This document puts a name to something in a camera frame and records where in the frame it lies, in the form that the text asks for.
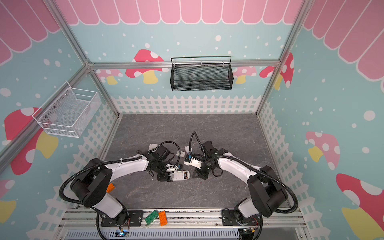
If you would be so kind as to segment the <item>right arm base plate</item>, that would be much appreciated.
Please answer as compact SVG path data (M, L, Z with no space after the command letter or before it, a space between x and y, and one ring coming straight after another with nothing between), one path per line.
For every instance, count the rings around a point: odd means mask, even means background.
M258 226L262 221L260 215L244 217L240 211L234 209L224 208L221 214L224 226Z

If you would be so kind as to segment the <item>orange brick on left arm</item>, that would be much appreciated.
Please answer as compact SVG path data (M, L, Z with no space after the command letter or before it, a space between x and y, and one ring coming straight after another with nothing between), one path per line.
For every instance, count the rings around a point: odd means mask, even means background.
M110 192L113 191L114 189L115 189L115 186L114 186L112 183L110 183L110 184L108 185L108 187L107 187L106 192L107 192L107 193L110 193Z

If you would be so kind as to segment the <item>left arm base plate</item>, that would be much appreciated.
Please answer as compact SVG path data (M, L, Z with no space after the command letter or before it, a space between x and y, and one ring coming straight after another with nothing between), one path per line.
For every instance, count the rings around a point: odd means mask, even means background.
M115 218L110 218L108 215L102 217L102 227L140 227L143 220L143 211L123 210Z

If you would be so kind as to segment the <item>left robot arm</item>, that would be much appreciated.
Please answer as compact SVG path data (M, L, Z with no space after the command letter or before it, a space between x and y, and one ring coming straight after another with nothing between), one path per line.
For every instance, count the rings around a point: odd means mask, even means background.
M136 172L149 172L151 176L156 173L168 178L178 169L180 158L181 148L173 141L164 141L146 152L138 151L130 158L106 162L95 158L62 183L59 196L69 203L93 209L99 217L115 225L124 225L130 220L130 214L107 192L110 183Z

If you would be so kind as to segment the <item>white remote control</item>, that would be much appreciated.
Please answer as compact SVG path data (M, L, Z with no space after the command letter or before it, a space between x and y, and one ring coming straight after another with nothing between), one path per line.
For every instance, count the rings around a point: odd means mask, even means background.
M158 146L159 146L158 144L150 144L149 145L149 151L157 148Z
M173 182L177 181L186 181L191 177L189 171L176 171L171 174L171 179Z

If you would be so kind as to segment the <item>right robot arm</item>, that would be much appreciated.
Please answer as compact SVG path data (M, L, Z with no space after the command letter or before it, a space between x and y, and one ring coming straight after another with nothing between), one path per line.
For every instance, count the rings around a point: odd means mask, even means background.
M279 180L271 167L250 165L225 149L218 150L211 141L202 143L196 132L191 134L189 155L185 162L191 164L193 160L198 161L193 178L206 180L210 173L215 174L215 170L219 169L221 173L215 177L226 171L247 184L251 197L241 201L233 210L240 224L254 216L260 220L273 213L291 214L299 207L295 193Z

